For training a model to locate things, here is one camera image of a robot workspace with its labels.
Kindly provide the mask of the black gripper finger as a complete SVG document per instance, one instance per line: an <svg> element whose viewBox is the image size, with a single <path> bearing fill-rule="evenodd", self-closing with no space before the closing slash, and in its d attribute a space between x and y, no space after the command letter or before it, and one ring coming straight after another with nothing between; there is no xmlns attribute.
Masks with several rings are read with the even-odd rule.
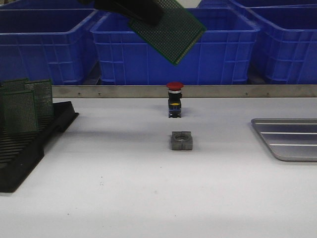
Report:
<svg viewBox="0 0 317 238"><path fill-rule="evenodd" d="M157 26L164 16L155 0L79 0L82 5L93 4L95 9L119 13L150 26Z"/></svg>

